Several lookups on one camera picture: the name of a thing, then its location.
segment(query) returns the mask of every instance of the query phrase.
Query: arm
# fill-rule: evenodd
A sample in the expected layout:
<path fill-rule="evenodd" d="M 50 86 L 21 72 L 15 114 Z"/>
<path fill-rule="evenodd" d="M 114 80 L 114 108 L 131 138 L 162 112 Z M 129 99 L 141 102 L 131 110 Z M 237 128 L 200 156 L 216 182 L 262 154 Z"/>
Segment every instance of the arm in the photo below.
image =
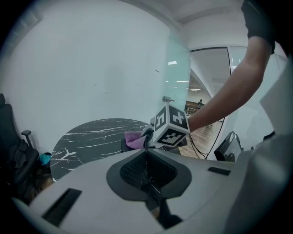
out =
<path fill-rule="evenodd" d="M 190 131 L 212 124 L 244 105 L 262 83 L 271 51 L 272 47 L 266 40 L 251 37 L 244 59 L 224 86 L 188 119 Z"/>

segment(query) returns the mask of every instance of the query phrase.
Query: teal object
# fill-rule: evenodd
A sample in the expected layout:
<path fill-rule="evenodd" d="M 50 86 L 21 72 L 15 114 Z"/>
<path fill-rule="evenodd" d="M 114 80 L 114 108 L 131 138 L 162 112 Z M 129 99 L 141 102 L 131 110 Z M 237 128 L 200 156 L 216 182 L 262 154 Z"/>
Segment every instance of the teal object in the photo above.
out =
<path fill-rule="evenodd" d="M 47 165 L 51 161 L 51 155 L 41 154 L 39 160 L 43 166 Z"/>

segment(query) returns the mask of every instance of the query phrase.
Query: round table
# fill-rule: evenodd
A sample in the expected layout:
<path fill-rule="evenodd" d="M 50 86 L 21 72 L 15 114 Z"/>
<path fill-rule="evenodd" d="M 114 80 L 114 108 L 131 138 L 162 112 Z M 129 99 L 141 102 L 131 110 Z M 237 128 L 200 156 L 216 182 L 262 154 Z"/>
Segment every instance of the round table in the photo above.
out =
<path fill-rule="evenodd" d="M 124 133 L 142 131 L 146 125 L 137 120 L 112 118 L 87 122 L 70 130 L 52 152 L 53 181 L 82 164 L 121 153 Z"/>

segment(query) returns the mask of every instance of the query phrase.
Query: ceiling light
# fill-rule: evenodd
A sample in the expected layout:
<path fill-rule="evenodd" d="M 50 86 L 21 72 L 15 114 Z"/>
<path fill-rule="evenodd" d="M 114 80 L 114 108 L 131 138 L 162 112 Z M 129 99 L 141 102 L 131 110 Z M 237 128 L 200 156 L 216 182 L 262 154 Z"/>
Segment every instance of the ceiling light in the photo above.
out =
<path fill-rule="evenodd" d="M 168 65 L 177 64 L 176 61 L 168 62 Z"/>

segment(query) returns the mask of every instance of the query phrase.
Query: wooden floor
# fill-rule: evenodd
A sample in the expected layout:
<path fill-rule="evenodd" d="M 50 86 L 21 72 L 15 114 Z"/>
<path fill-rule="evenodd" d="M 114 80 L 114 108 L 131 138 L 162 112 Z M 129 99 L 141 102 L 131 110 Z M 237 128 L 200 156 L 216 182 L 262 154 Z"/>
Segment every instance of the wooden floor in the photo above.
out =
<path fill-rule="evenodd" d="M 190 134 L 194 144 L 202 153 L 210 152 L 220 132 L 221 126 L 222 126 L 222 122 L 218 121 L 213 123 L 211 126 L 199 128 Z M 198 157 L 196 156 L 194 150 L 192 149 L 189 137 L 187 137 L 186 139 L 187 139 L 188 145 L 179 147 L 181 155 L 191 157 L 191 158 L 204 159 L 204 157 L 198 151 L 196 151 Z"/>

